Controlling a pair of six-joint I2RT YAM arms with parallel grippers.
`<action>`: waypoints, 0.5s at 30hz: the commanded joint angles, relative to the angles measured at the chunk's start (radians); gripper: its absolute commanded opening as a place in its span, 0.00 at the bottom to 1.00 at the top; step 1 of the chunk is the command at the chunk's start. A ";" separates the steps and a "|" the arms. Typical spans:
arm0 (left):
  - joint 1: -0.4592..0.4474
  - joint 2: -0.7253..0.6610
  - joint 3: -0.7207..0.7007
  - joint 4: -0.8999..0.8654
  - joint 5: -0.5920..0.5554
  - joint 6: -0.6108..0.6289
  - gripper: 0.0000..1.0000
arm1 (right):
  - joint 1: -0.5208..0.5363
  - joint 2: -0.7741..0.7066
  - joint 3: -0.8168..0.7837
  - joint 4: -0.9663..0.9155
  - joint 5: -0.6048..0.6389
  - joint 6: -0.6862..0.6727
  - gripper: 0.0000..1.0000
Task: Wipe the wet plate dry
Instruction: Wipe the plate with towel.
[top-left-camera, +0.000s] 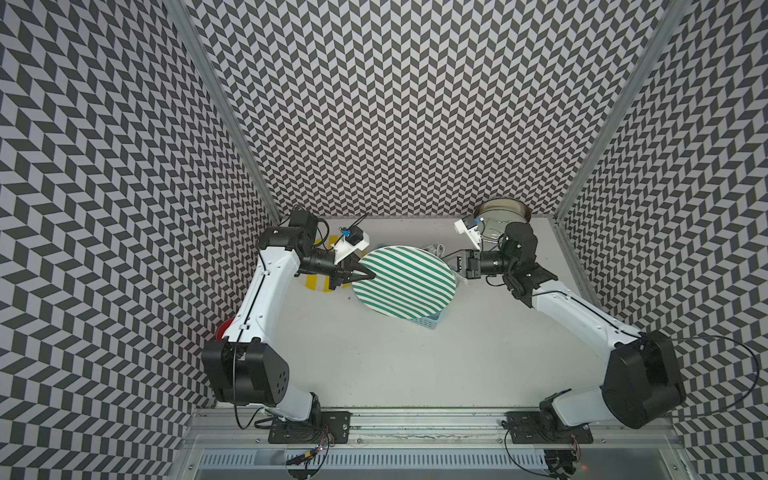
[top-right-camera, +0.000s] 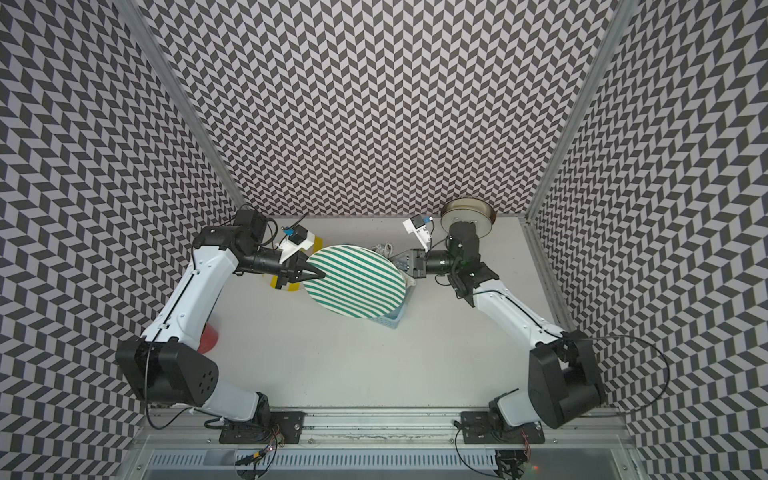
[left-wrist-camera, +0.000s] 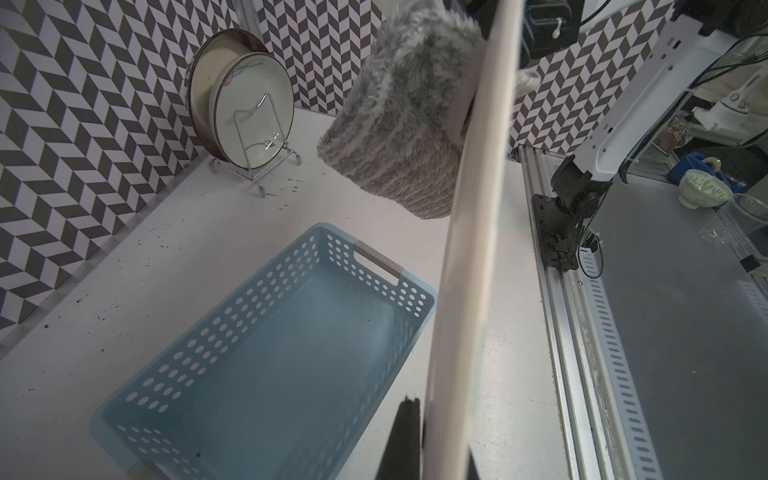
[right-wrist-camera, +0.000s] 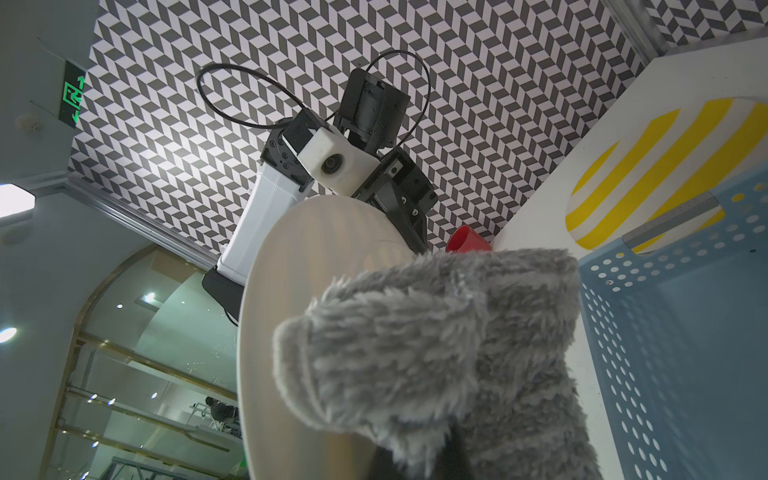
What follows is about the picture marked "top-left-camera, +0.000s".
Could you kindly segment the grey striped cloth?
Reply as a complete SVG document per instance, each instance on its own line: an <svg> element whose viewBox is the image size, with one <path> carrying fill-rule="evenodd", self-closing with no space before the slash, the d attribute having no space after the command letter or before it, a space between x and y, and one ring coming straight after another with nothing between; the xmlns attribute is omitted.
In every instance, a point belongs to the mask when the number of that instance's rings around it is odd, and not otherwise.
<svg viewBox="0 0 768 480"><path fill-rule="evenodd" d="M442 243L427 244L422 246L421 249L440 258L446 254L445 246ZM469 284L469 281L457 272L454 273L454 277L459 283L463 285Z"/></svg>

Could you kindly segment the green striped plate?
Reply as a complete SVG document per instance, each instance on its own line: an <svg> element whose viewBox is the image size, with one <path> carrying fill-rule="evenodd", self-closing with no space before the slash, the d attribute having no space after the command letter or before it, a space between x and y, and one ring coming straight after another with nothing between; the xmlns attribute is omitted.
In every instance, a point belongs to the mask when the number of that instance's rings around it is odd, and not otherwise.
<svg viewBox="0 0 768 480"><path fill-rule="evenodd" d="M411 246L385 246L360 264L375 277L352 284L357 299L371 310L417 323L437 318L454 299L457 280L438 256Z"/></svg>

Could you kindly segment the yellow striped plate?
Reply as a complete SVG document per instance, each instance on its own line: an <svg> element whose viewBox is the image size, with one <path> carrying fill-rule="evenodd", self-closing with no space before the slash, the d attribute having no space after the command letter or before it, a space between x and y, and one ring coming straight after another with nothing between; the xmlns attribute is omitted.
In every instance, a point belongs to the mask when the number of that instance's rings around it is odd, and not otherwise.
<svg viewBox="0 0 768 480"><path fill-rule="evenodd" d="M325 243L318 246L317 248L314 248L311 252L311 255L319 251L333 252L333 245L336 243L339 237L340 237L339 235L331 235ZM347 285L348 284L344 284L337 288L346 288ZM314 291L331 292L331 290L328 289L328 280L322 275L306 273L305 286L308 289L314 290Z"/></svg>

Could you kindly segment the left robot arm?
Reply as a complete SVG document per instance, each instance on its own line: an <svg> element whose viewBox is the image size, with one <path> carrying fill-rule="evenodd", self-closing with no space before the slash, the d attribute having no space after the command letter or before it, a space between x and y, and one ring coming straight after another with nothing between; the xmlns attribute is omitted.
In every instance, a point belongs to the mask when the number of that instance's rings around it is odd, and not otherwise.
<svg viewBox="0 0 768 480"><path fill-rule="evenodd" d="M301 207L285 224L261 233L256 270L239 310L221 337L203 347L203 370L217 401L235 408L257 405L283 422L319 426L319 399L292 382L287 360L274 347L276 325L289 284L300 275L325 276L331 290L375 278L361 264L360 254L370 245L363 220L342 227L331 246L317 236L327 221Z"/></svg>

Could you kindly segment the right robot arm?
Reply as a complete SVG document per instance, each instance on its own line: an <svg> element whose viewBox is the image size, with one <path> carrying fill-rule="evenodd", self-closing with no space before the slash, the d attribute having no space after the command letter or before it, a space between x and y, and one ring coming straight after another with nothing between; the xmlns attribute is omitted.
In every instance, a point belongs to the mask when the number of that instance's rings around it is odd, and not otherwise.
<svg viewBox="0 0 768 480"><path fill-rule="evenodd" d="M588 346L605 367L601 384L567 389L543 400L533 420L546 433L615 420L639 429L686 398L672 339L627 325L570 290L536 258L538 239L527 221L506 225L493 250L483 247L480 220L468 216L454 229L467 236L450 266L467 280L497 276L512 296L555 320Z"/></svg>

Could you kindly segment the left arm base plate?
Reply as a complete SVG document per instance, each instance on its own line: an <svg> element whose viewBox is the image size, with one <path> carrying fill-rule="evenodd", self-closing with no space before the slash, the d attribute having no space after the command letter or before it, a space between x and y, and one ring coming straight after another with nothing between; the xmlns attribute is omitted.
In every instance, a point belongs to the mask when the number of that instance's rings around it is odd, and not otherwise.
<svg viewBox="0 0 768 480"><path fill-rule="evenodd" d="M329 442L332 446L348 443L350 411L322 411L315 424L275 420L268 434L269 444L303 445Z"/></svg>

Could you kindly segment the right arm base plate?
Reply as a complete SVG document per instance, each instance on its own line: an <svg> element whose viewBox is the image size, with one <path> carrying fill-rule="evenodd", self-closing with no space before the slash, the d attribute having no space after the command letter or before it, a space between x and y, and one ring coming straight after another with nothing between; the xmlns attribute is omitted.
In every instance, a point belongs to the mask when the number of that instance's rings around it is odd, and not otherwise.
<svg viewBox="0 0 768 480"><path fill-rule="evenodd" d="M594 438L587 424L566 426L543 411L508 411L502 427L510 432L514 444L575 445L592 444Z"/></svg>

